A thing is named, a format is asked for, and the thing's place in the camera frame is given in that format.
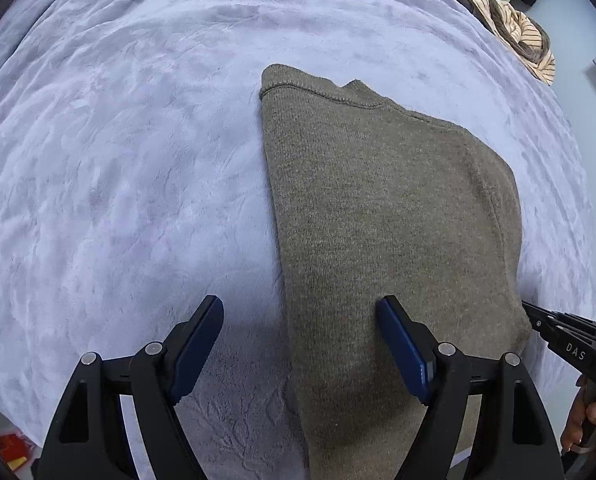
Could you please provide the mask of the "person's right hand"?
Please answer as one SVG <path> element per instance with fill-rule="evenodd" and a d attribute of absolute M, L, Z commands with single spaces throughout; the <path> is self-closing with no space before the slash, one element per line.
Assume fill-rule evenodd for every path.
<path fill-rule="evenodd" d="M 582 424 L 585 420 L 593 422 L 596 426 L 596 402 L 585 404 L 586 378 L 581 375 L 576 386 L 579 391 L 568 415 L 565 429 L 560 436 L 560 444 L 565 452 L 569 452 L 574 445 L 579 445 L 583 437 Z"/>

